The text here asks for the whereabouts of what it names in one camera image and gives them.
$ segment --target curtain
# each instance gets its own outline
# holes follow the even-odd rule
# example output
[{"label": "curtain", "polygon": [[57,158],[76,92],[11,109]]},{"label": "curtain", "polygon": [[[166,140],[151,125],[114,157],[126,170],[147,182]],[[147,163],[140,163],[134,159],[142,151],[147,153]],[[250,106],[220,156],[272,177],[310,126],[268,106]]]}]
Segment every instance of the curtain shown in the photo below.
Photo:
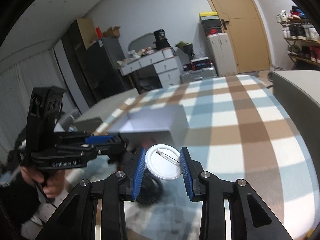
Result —
[{"label": "curtain", "polygon": [[[53,50],[46,50],[11,66],[0,74],[0,161],[26,126],[30,97],[34,87],[65,88]],[[63,111],[75,108],[69,95],[63,97]]]}]

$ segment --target door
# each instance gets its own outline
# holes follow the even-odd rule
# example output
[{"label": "door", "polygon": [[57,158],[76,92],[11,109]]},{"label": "door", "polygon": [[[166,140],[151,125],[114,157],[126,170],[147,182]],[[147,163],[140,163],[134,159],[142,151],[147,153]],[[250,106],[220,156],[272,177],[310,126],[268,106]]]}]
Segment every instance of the door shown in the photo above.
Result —
[{"label": "door", "polygon": [[270,52],[260,15],[252,0],[208,0],[228,33],[238,73],[268,70]]}]

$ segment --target plaid tablecloth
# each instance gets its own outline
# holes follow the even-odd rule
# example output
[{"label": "plaid tablecloth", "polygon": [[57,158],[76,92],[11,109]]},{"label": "plaid tablecloth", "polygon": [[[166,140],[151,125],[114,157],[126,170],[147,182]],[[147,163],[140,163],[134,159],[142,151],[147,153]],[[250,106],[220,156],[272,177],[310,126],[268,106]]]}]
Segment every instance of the plaid tablecloth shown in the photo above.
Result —
[{"label": "plaid tablecloth", "polygon": [[[192,159],[220,179],[245,178],[292,238],[300,239],[319,222],[319,187],[308,149],[283,107],[253,76],[209,79],[129,98],[95,133],[104,134],[123,112],[167,104],[184,106],[189,122],[184,146]],[[105,179],[106,165],[97,159],[81,177]],[[164,187],[161,203],[149,209],[125,203],[127,227],[154,240],[198,239],[201,203],[189,201],[182,176]],[[227,203],[225,209],[231,239]]]}]

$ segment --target silver bolt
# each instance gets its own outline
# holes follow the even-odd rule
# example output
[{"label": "silver bolt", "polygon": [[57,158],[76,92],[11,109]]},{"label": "silver bolt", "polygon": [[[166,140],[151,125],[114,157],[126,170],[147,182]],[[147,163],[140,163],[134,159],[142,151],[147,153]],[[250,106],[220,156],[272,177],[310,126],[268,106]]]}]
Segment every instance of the silver bolt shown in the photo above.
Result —
[{"label": "silver bolt", "polygon": [[239,184],[241,187],[243,187],[243,186],[247,185],[247,182],[246,182],[244,179],[239,179],[239,180],[238,180],[238,184]]},{"label": "silver bolt", "polygon": [[87,186],[88,184],[89,184],[89,181],[87,179],[83,179],[83,180],[80,181],[80,185],[83,186],[83,187]]},{"label": "silver bolt", "polygon": [[210,172],[203,171],[203,172],[201,172],[201,176],[204,177],[204,178],[208,178],[208,177],[210,177]]},{"label": "silver bolt", "polygon": [[124,175],[125,175],[125,173],[124,173],[123,171],[117,171],[117,172],[116,172],[116,176],[117,176],[118,178],[122,178]]}]

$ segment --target human hand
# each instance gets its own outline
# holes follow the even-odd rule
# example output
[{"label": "human hand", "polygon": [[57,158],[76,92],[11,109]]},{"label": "human hand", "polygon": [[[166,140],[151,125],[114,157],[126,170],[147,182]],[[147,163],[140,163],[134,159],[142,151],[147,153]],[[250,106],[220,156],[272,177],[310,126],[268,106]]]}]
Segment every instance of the human hand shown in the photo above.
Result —
[{"label": "human hand", "polygon": [[[36,186],[36,182],[44,183],[43,174],[33,166],[21,167],[21,174],[25,182],[33,187]],[[47,185],[43,187],[43,192],[48,198],[55,198],[62,192],[64,175],[65,170],[58,170],[47,179]]]}]

